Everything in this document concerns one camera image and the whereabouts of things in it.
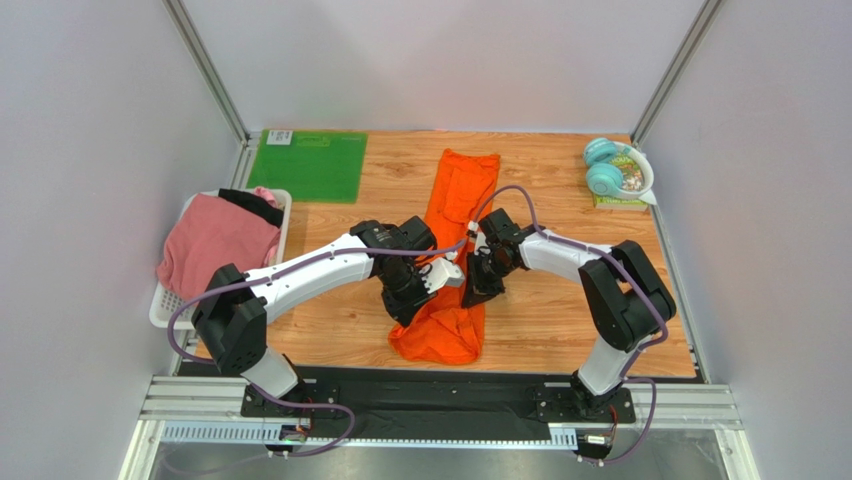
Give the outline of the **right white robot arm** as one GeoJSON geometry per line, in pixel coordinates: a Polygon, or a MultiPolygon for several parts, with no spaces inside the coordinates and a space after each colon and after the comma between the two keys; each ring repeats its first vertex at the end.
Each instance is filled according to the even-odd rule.
{"type": "Polygon", "coordinates": [[[609,410],[640,351],[661,335],[676,303],[642,247],[561,237],[535,224],[522,228],[503,209],[469,225],[474,240],[466,256],[461,304],[471,308],[501,295],[518,270],[543,271],[582,286],[598,337],[570,380],[568,405],[580,417],[609,410]]]}

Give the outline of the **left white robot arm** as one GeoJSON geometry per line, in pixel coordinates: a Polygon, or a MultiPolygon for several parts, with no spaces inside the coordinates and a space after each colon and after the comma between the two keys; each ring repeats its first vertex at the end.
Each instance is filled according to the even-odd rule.
{"type": "Polygon", "coordinates": [[[192,324],[218,372],[241,376],[281,398],[300,377],[267,342],[267,325],[294,307],[337,287],[376,278],[388,315],[407,326],[444,287],[464,282],[460,268],[436,252],[422,219],[400,226],[362,221],[335,241],[280,265],[215,271],[196,302],[192,324]]]}

